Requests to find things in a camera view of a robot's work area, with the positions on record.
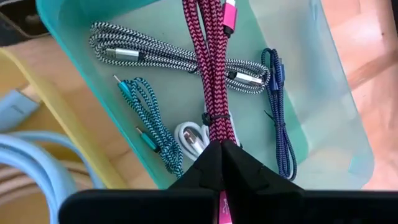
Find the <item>pink braided cable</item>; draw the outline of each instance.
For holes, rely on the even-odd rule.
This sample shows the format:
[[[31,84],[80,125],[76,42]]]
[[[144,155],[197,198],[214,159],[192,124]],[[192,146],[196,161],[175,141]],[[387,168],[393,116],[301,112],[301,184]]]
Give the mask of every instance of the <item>pink braided cable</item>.
[[[224,79],[228,38],[223,32],[223,11],[220,0],[183,0],[183,10],[192,38],[203,82],[207,113],[216,117],[211,123],[210,141],[235,140],[231,121],[226,116],[228,99]],[[197,4],[202,15],[207,37],[201,31]]]

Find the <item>black and white braided cable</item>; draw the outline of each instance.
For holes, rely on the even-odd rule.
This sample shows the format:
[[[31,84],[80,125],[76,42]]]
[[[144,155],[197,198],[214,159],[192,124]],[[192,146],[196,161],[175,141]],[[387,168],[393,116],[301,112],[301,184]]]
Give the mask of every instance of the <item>black and white braided cable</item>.
[[[136,30],[128,29],[108,22],[94,22],[91,25],[89,44],[96,57],[111,65],[127,67],[162,67],[185,70],[199,75],[196,55],[194,52],[173,46],[161,40],[149,37]],[[129,49],[143,53],[138,61],[120,60],[110,57],[106,49]],[[231,73],[242,73],[254,78],[260,78],[260,85],[252,85],[228,78]],[[226,85],[228,88],[243,93],[261,93],[269,82],[271,73],[260,63],[230,59],[226,61]]]

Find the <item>braided cable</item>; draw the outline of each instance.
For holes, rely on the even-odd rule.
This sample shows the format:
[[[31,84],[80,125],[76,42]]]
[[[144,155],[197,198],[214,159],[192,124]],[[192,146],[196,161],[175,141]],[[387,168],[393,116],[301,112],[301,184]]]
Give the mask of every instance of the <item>braided cable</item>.
[[[268,116],[275,123],[276,136],[276,158],[279,175],[289,180],[294,180],[297,175],[297,161],[295,158],[289,135],[287,134],[284,118],[284,71],[281,69],[279,56],[275,49],[264,49],[261,54],[261,62],[266,64],[266,55],[270,54],[270,68],[272,70],[271,82],[275,80],[275,85],[267,85],[269,104],[271,106],[272,116]]]
[[[225,69],[228,38],[223,32],[223,11],[219,0],[183,0],[185,20],[197,55],[205,103],[210,117],[210,141],[235,140],[228,118]],[[200,27],[197,5],[203,18],[207,41]]]
[[[123,80],[122,82],[127,84],[130,91],[130,96],[127,96],[127,94],[122,91],[124,99],[138,114],[154,138],[156,145],[160,148],[158,153],[167,171],[171,174],[175,174],[177,178],[180,178],[183,175],[182,150],[175,141],[172,133],[170,133],[162,122],[159,106],[152,87],[143,78]],[[145,101],[147,108],[141,104],[138,94]]]
[[[208,36],[208,42],[213,47],[215,46],[213,35]],[[197,58],[194,52],[173,46],[123,26],[110,24],[108,22],[94,22],[91,25],[89,44],[94,50],[96,58],[110,65],[123,67],[172,68],[200,75],[197,67]],[[226,48],[226,42],[220,47],[222,47],[222,49]],[[142,59],[135,62],[131,60],[120,60],[107,55],[106,49],[116,48],[137,50],[140,53],[143,53],[144,56]],[[220,62],[224,61],[222,58],[216,59]],[[227,87],[248,94],[258,94],[263,92],[271,75],[266,66],[245,60],[229,58],[226,61],[226,65],[222,68]],[[249,75],[250,77],[260,78],[262,79],[262,83],[260,85],[253,85],[239,82],[228,78],[231,73],[242,73]]]

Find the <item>teal plastic bin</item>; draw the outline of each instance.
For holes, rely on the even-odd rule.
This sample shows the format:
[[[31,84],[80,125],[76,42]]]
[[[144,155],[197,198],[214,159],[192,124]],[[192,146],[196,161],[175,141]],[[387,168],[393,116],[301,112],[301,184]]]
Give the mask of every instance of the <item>teal plastic bin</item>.
[[[320,1],[238,0],[237,7],[228,57],[259,62],[262,49],[269,46],[285,63],[285,119],[298,160],[294,182],[306,189],[360,189],[373,174],[374,158]],[[147,79],[171,131],[184,121],[200,123],[200,78],[176,70],[103,64],[88,38],[92,22],[108,21],[193,50],[181,1],[37,0],[37,8],[155,183],[167,188],[175,177],[139,137],[135,127],[143,127],[142,122],[112,75]],[[276,171],[274,124],[264,113],[269,110],[266,94],[228,90],[228,100],[244,149]],[[190,165],[185,158],[184,168]]]

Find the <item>blue braided cable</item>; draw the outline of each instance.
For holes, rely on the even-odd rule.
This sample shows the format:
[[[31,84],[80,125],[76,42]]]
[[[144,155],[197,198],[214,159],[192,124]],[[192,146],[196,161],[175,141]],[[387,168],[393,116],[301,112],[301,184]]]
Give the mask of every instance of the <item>blue braided cable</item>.
[[[271,80],[266,86],[269,104],[272,115],[267,115],[274,121],[275,141],[276,141],[276,159],[278,171],[281,177],[294,180],[297,175],[297,161],[293,146],[287,134],[284,117],[284,84],[285,72],[284,65],[275,49],[264,49],[261,54],[261,63],[266,65],[266,56],[270,55]]]
[[[160,148],[159,156],[162,158],[168,172],[175,174],[177,178],[183,175],[182,150],[175,141],[172,133],[165,127],[160,117],[160,110],[155,92],[149,83],[143,78],[123,80],[129,90],[129,95],[122,89],[124,99],[138,114],[146,128],[154,138],[156,145]],[[148,110],[141,104],[137,93],[145,101]]]

